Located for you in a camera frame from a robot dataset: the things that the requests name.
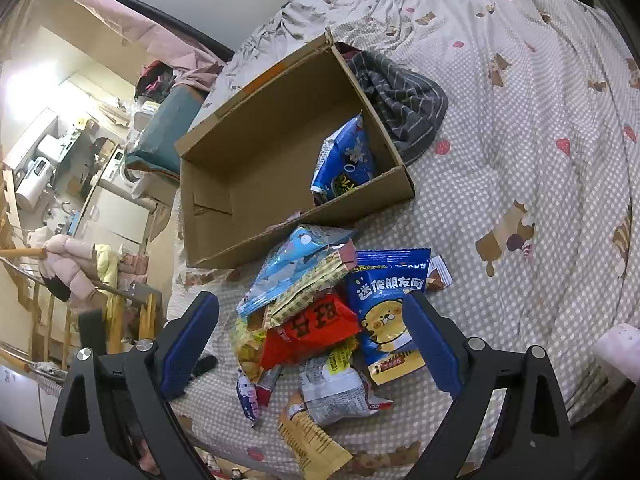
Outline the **grey striped garment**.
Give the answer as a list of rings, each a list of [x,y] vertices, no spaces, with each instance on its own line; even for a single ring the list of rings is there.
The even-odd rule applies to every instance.
[[[435,81],[406,70],[381,53],[339,42],[338,52],[354,74],[406,166],[432,145],[448,98]]]

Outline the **teal pillow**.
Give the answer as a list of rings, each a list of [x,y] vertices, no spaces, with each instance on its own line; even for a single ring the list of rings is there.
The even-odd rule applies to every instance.
[[[126,168],[179,181],[181,158],[175,143],[189,131],[204,98],[205,94],[193,87],[185,84],[173,86],[137,142],[128,148]]]

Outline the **blue white snack bag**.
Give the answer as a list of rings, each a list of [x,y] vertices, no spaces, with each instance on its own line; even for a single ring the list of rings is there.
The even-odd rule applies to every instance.
[[[322,142],[310,192],[322,205],[366,184],[378,174],[363,117],[359,113]]]

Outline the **yellow checkered snack packet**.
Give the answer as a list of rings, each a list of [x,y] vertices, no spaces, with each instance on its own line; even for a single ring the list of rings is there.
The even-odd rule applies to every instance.
[[[305,310],[336,286],[356,265],[356,247],[352,240],[332,248],[267,307],[262,323],[264,329],[280,326]]]

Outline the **small red white blue packet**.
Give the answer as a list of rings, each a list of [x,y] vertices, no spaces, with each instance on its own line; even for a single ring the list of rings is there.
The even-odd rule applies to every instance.
[[[236,394],[242,406],[244,416],[255,426],[262,416],[260,405],[258,402],[257,390],[255,385],[250,381],[240,368],[238,369],[238,379],[236,380]]]

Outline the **white grey snack bag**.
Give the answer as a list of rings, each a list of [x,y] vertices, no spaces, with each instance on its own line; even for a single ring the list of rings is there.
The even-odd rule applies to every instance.
[[[332,362],[329,353],[300,364],[299,381],[306,409],[322,428],[345,418],[367,418],[394,404],[377,396],[355,367]]]

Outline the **pink quilt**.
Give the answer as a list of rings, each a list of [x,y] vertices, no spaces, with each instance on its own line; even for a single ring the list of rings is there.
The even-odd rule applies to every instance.
[[[198,40],[172,32],[117,0],[73,0],[113,32],[174,70],[175,86],[209,92],[226,62]]]

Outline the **blue bear cookie bag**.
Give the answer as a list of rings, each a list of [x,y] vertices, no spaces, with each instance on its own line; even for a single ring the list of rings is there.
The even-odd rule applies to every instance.
[[[404,300],[424,292],[428,248],[358,250],[345,276],[348,306],[360,325],[359,344],[372,382],[382,386],[424,365],[404,321]]]

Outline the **yellow chips bag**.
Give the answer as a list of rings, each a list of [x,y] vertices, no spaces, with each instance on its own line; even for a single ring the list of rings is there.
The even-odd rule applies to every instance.
[[[265,309],[260,308],[247,318],[239,316],[230,333],[231,347],[239,367],[251,382],[258,382],[264,370],[260,366],[267,335],[264,313]]]

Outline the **red snack bag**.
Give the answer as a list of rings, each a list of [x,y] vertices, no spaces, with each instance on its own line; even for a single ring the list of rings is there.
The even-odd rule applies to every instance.
[[[356,313],[329,292],[280,326],[267,330],[260,366],[297,364],[360,332]]]

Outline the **tan brown snack packet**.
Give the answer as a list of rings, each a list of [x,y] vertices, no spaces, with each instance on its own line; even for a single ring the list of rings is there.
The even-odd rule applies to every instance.
[[[279,415],[278,430],[306,480],[329,479],[352,460],[352,454],[314,422],[299,392],[290,396]]]

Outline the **brown cardboard box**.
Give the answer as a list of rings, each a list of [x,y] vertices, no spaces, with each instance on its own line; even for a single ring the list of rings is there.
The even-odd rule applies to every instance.
[[[325,138],[360,115],[378,170],[316,205],[310,185]],[[411,200],[414,185],[356,77],[323,34],[236,92],[176,144],[186,263],[233,269],[299,223],[349,226]]]

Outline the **pink plush jacket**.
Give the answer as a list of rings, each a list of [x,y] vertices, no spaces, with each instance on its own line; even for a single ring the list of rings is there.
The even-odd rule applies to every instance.
[[[30,248],[44,250],[38,269],[43,283],[56,299],[72,309],[98,310],[107,296],[96,288],[99,281],[96,245],[68,235],[54,234],[47,226],[27,235]]]

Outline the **small brown white candy bar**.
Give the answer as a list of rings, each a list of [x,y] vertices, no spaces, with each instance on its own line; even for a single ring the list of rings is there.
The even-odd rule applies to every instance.
[[[447,288],[453,281],[442,256],[434,256],[431,258],[427,269],[425,290],[427,292],[437,292],[438,290]]]

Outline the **light blue snack bag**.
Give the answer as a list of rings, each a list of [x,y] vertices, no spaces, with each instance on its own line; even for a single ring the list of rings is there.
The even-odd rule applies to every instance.
[[[236,312],[241,318],[265,307],[298,281],[309,269],[346,244],[354,231],[300,224],[290,236],[265,258],[259,273]]]

